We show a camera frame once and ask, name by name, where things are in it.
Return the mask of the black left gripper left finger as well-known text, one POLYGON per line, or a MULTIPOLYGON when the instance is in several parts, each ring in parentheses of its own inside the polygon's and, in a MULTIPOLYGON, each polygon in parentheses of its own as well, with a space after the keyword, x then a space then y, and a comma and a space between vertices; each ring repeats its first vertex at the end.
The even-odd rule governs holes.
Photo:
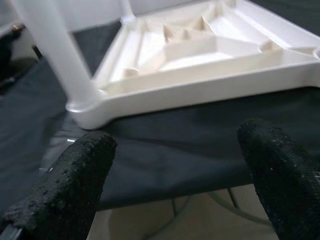
POLYGON ((1 240, 86 240, 117 143, 102 131, 67 147, 1 218, 1 240))

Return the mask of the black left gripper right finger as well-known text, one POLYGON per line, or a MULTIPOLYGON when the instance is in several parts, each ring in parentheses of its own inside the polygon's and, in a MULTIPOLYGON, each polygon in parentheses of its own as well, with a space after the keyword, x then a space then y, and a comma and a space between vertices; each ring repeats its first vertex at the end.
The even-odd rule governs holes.
POLYGON ((283 129, 244 121, 237 140, 279 240, 320 240, 320 160, 283 129))

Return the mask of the white plastic table leg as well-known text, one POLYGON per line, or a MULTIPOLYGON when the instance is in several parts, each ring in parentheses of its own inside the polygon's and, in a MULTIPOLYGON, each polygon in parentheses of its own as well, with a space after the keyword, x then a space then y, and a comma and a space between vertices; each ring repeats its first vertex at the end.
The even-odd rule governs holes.
POLYGON ((122 19, 124 22, 131 22, 136 19, 132 10, 130 0, 122 0, 122 7, 123 7, 123 13, 124 13, 124 16, 122 19))
POLYGON ((68 109, 84 111, 97 104, 102 95, 53 0, 12 3, 65 91, 68 109))

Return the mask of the grey metal curved table leg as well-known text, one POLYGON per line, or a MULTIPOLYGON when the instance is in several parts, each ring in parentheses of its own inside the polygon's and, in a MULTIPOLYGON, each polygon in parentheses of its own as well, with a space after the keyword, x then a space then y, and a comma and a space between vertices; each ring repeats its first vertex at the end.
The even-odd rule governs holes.
POLYGON ((215 201, 218 205, 220 205, 222 208, 230 211, 231 213, 246 219, 250 222, 256 223, 256 224, 260 224, 260 225, 264 225, 267 226, 269 228, 272 227, 271 223, 269 220, 257 217, 255 215, 252 215, 246 211, 243 211, 240 209, 240 206, 236 200, 236 197, 232 191, 231 188, 227 188, 226 189, 229 195, 229 198, 231 200, 232 203, 229 203, 228 201, 224 200, 222 197, 220 197, 217 193, 215 193, 214 191, 210 191, 207 192, 208 196, 215 201))
POLYGON ((182 220, 184 215, 187 213, 187 209, 190 206, 192 198, 193 198, 192 196, 187 197, 181 207, 178 207, 177 199, 172 198, 171 208, 172 208, 173 217, 167 223, 161 226, 157 231, 150 234, 149 237, 155 238, 158 236, 162 236, 162 235, 168 234, 171 230, 173 230, 178 225, 178 223, 182 220))

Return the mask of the black cloth cover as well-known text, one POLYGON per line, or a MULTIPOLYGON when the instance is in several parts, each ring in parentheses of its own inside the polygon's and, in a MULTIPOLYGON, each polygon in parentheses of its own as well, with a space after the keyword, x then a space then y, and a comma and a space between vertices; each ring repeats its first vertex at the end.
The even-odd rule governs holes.
MULTIPOLYGON (((79 128, 45 59, 0 97, 0 215, 39 180, 50 139, 79 128)), ((284 129, 320 160, 320 89, 292 89, 121 118, 103 128, 117 142, 101 194, 107 210, 251 183, 237 141, 246 119, 284 129)))

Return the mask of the white plastic table top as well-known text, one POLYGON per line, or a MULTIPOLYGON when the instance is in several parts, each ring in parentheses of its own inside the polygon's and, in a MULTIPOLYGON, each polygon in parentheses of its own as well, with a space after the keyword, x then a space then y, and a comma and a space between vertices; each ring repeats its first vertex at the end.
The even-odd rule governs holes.
POLYGON ((205 0, 120 22, 91 83, 101 99, 66 109, 83 129, 240 97, 320 88, 320 36, 249 0, 205 0))

